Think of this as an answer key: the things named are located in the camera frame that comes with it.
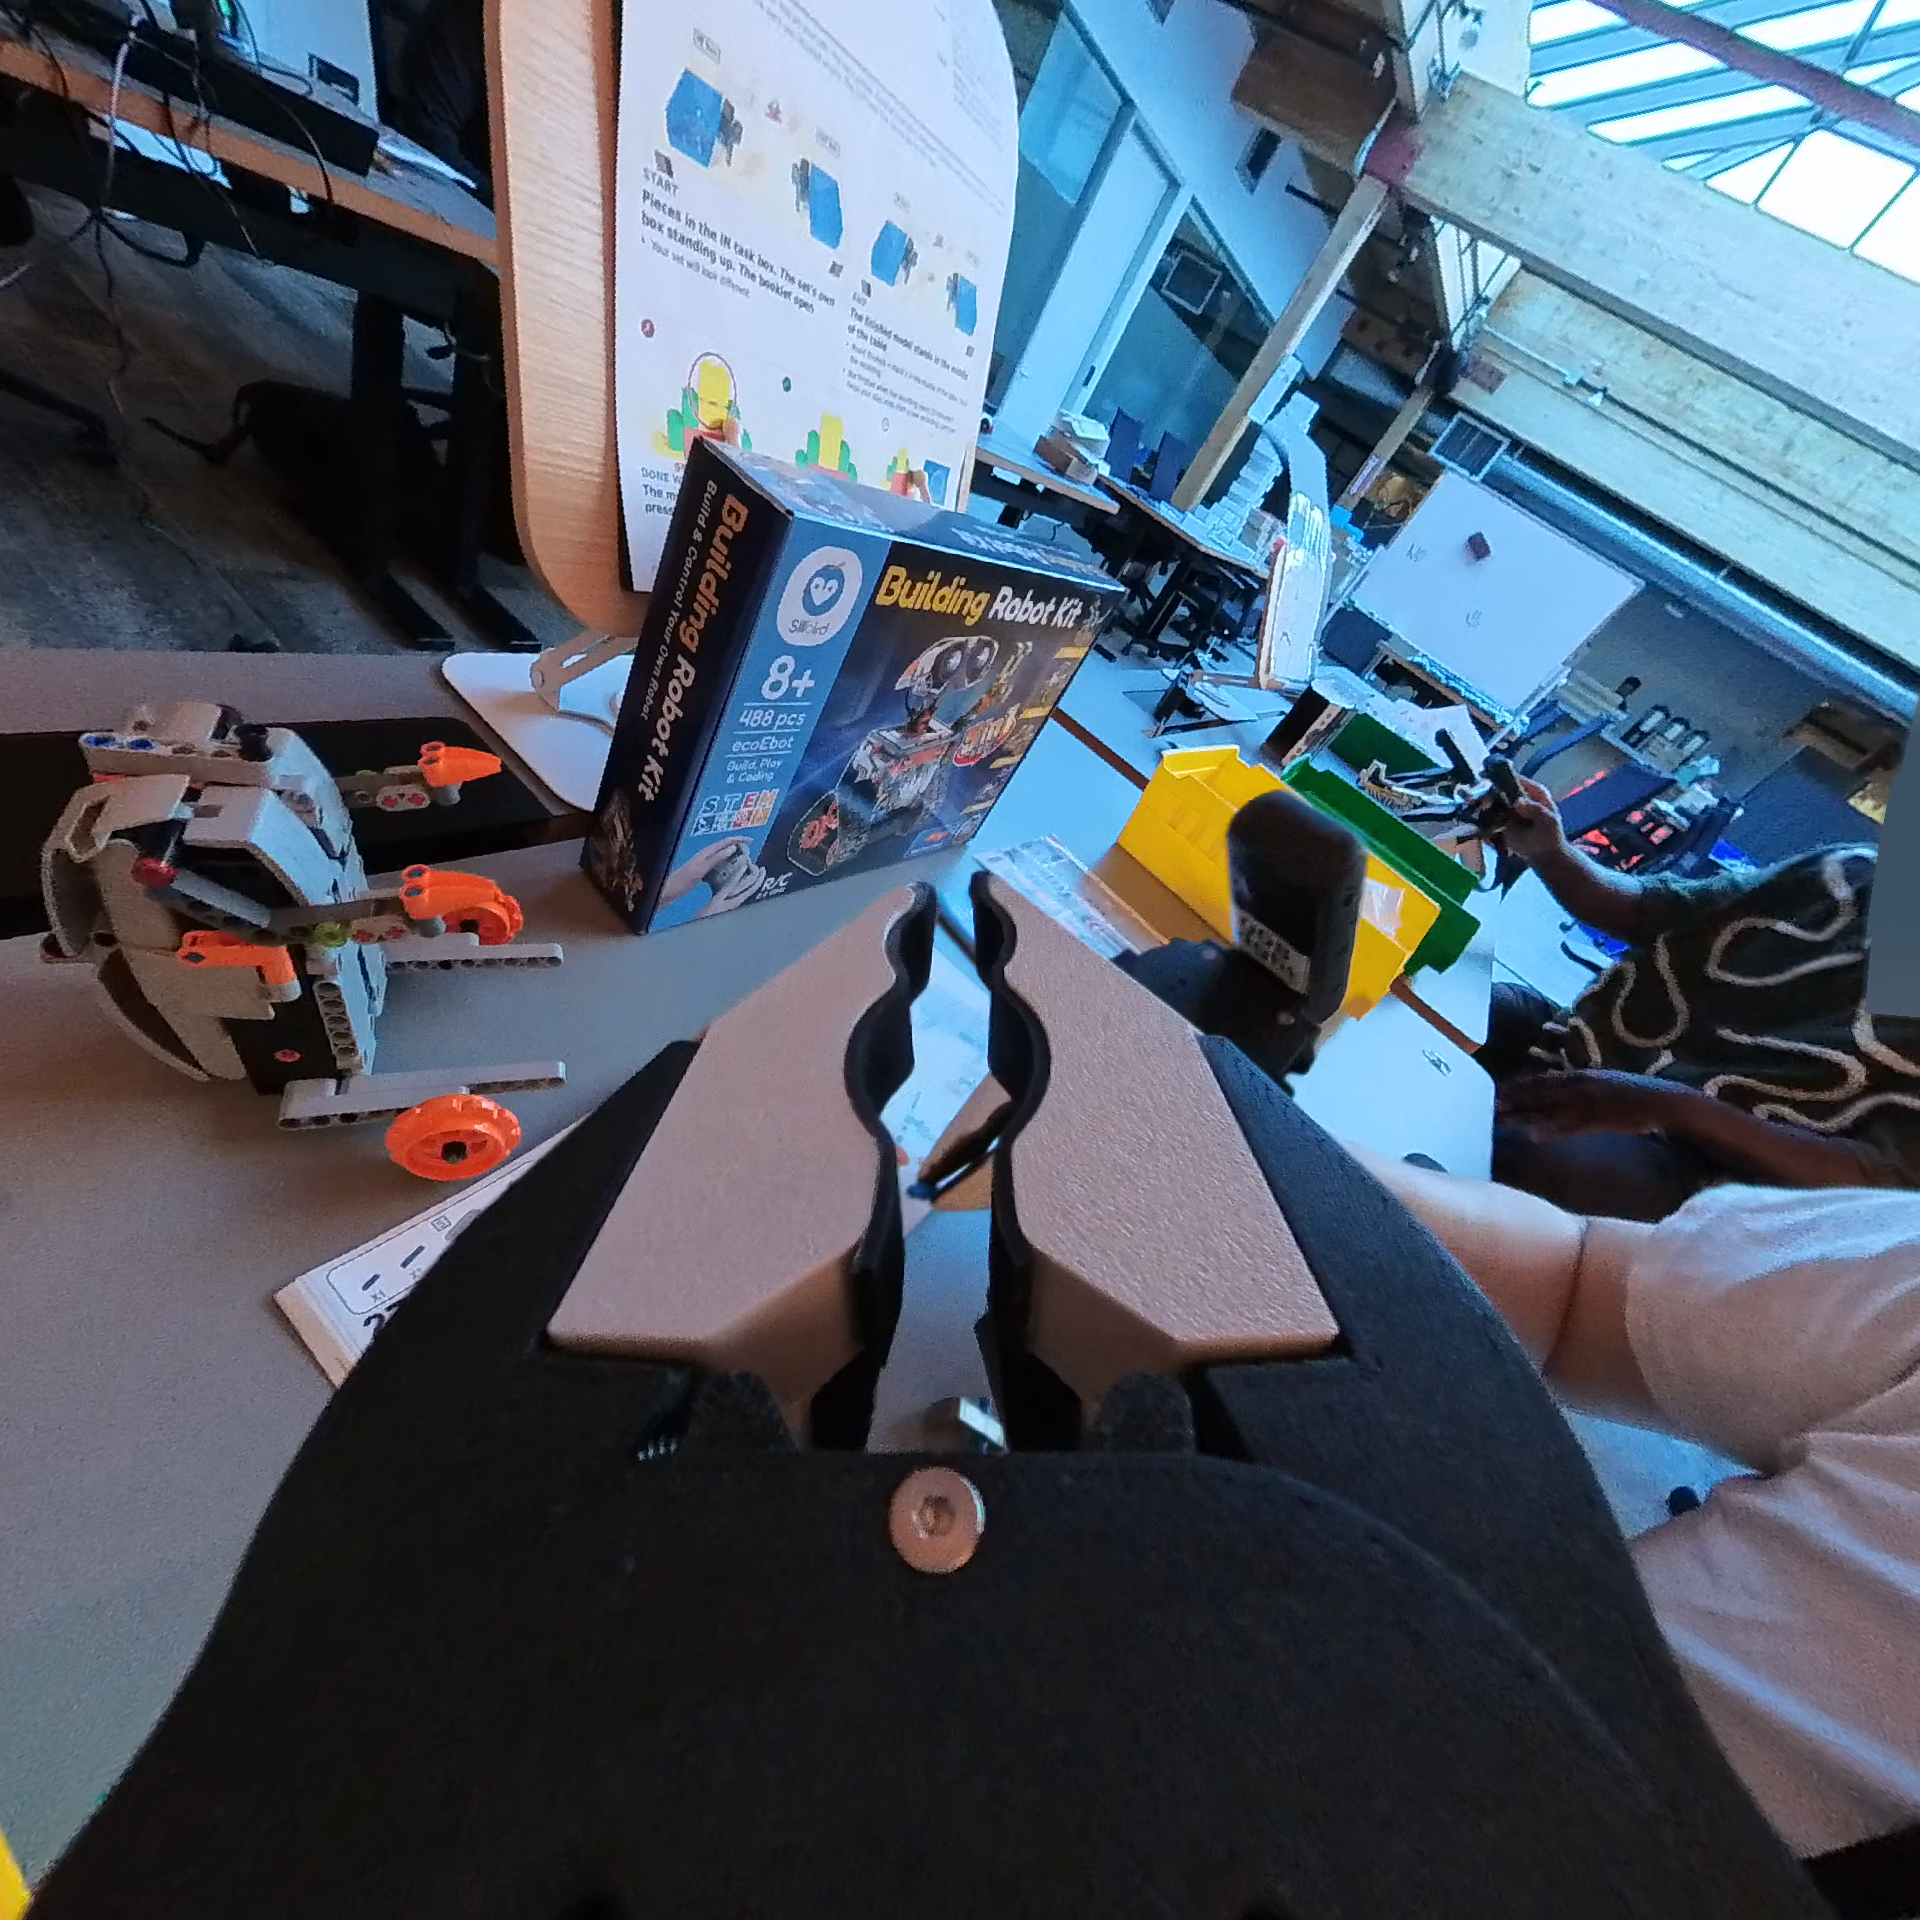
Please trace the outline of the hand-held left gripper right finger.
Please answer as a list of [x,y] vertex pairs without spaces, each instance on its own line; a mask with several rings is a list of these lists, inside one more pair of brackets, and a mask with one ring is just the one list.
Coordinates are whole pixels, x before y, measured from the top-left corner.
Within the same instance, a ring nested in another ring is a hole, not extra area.
[[1207,1039],[976,874],[990,1070],[986,1351],[1012,1450],[1077,1450],[1127,1379],[1322,1361],[1339,1330]]

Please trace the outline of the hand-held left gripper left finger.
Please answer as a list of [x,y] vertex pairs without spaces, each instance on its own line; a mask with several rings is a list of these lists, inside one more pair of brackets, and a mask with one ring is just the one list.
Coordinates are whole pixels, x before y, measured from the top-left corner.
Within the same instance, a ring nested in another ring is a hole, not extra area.
[[891,889],[710,1022],[548,1337],[763,1380],[797,1436],[864,1450],[903,1303],[896,1141],[935,894]]

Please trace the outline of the person's right forearm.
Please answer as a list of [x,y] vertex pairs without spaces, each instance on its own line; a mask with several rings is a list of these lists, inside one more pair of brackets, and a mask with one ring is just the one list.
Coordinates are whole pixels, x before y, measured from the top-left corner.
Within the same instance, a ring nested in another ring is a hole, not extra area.
[[1454,1257],[1542,1374],[1576,1371],[1594,1226],[1536,1196],[1349,1142],[1356,1162]]

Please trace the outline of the grey desk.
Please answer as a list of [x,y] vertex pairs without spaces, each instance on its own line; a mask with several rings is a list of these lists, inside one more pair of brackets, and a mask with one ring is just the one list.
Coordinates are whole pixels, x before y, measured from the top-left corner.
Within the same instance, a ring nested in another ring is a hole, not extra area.
[[[72,737],[142,700],[270,723],[450,714],[440,671],[389,655],[7,651],[4,734]],[[983,847],[1052,835],[1154,931],[1179,903],[1111,853],[1131,777],[1046,724]],[[525,911],[560,969],[399,973],[380,1023],[392,1070],[560,1058],[516,1106],[530,1142],[583,1118],[899,877],[965,894],[970,861],[839,881],[662,937],[629,935],[579,845],[467,861]],[[1446,1007],[1384,998],[1300,1082],[1333,1134],[1480,1175],[1492,1089]],[[4,1836],[36,1882],[191,1666],[260,1509],[326,1402],[275,1292],[432,1205],[372,1130],[284,1134],[246,1089],[191,1083],[136,1050],[83,966],[4,942]]]

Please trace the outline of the wooden background desk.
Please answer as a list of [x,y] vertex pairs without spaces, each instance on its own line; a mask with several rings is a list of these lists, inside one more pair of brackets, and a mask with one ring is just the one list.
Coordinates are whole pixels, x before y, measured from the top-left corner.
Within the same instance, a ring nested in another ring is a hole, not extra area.
[[510,473],[494,214],[450,182],[380,180],[222,114],[202,76],[131,76],[36,6],[4,4],[4,167],[86,206],[248,252],[354,293],[347,406],[356,441],[314,522],[397,637],[454,637],[392,571],[408,554],[485,645],[530,631],[482,580]]

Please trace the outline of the yellow plastic bin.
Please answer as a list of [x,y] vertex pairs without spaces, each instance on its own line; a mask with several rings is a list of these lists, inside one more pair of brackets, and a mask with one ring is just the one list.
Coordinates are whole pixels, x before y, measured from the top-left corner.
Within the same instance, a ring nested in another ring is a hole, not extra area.
[[[1253,765],[1235,748],[1168,753],[1142,788],[1117,845],[1174,894],[1210,931],[1231,937],[1227,827],[1280,775]],[[1364,853],[1359,926],[1343,1018],[1364,1018],[1392,985],[1418,969],[1418,950],[1437,927],[1439,903],[1378,853]]]

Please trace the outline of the green plastic bin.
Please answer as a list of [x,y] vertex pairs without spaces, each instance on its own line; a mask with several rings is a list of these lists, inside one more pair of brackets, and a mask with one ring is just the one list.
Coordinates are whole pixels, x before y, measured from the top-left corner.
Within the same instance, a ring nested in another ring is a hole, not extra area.
[[1405,948],[1403,969],[1408,973],[1452,969],[1480,926],[1471,907],[1479,881],[1420,827],[1405,826],[1397,811],[1310,758],[1291,761],[1280,777],[1318,811],[1356,833],[1374,857],[1435,907],[1420,945]]

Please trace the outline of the clear bagged leaflet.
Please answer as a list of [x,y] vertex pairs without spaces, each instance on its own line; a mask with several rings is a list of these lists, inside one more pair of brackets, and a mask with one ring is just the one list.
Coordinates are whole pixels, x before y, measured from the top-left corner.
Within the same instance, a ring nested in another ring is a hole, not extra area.
[[1108,961],[1164,945],[1130,903],[1052,835],[976,853],[976,863]]

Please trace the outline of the white whiteboard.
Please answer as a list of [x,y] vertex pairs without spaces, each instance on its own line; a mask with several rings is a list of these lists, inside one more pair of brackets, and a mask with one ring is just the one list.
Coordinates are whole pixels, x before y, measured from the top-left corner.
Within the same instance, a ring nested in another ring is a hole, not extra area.
[[1444,471],[1359,570],[1349,603],[1471,705],[1523,714],[1639,590],[1510,498]]

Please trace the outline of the white instruction booklet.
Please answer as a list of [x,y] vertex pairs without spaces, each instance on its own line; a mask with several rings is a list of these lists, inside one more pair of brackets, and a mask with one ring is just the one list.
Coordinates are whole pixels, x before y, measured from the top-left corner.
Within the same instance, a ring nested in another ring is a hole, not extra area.
[[[917,1230],[930,1212],[930,1199],[915,1196],[925,1162],[970,1127],[965,1113],[983,1098],[990,1076],[990,995],[959,942],[944,931],[935,937],[912,1031],[915,1067],[883,1111],[896,1142],[906,1231]],[[376,1330],[391,1323],[399,1303],[464,1228],[568,1135],[572,1127],[564,1127],[550,1141],[520,1150],[508,1165],[458,1186],[450,1198],[349,1252],[310,1266],[275,1293],[282,1316],[330,1386],[347,1379]]]

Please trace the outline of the black flat pad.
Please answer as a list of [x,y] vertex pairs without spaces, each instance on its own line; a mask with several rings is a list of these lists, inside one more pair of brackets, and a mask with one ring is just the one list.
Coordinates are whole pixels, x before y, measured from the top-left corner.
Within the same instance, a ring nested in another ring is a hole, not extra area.
[[[370,718],[296,723],[295,731],[335,777],[416,761],[428,740],[478,750],[479,734],[458,718]],[[88,780],[76,731],[2,738],[2,935],[48,931],[42,899],[42,844],[78,787]],[[370,874],[406,863],[454,866],[460,859],[579,839],[586,819],[550,811],[511,767],[469,787],[446,807],[389,811],[358,807],[354,842]]]

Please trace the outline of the blue robot kit box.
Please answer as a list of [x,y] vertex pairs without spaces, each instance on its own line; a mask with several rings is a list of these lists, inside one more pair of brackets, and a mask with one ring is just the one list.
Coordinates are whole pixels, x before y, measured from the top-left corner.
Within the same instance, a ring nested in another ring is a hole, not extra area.
[[696,444],[583,870],[646,935],[954,853],[1123,596],[1019,530]]

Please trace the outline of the white stand base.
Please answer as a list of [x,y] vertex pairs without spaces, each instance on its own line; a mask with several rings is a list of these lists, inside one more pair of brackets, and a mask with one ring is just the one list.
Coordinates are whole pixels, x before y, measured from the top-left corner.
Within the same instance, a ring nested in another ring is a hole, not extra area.
[[548,794],[572,810],[591,811],[635,645],[579,634],[533,655],[450,653],[438,671]]

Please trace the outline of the grey orange toy robot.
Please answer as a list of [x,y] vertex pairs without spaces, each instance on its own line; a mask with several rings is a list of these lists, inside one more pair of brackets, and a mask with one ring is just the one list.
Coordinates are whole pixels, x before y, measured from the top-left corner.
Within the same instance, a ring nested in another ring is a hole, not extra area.
[[397,971],[556,969],[514,895],[411,863],[370,881],[354,820],[454,804],[501,758],[428,740],[333,775],[288,726],[208,701],[140,705],[79,737],[86,782],[39,850],[39,953],[84,966],[108,1015],[202,1083],[277,1098],[284,1131],[374,1124],[391,1162],[464,1183],[520,1148],[503,1095],[564,1062],[376,1073]]

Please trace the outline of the wooden board stand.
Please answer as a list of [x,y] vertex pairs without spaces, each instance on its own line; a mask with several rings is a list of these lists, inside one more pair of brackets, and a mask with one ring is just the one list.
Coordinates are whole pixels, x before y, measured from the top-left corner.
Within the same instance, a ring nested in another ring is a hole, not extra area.
[[487,3],[487,116],[519,547],[589,634],[635,641],[616,486],[616,4]]

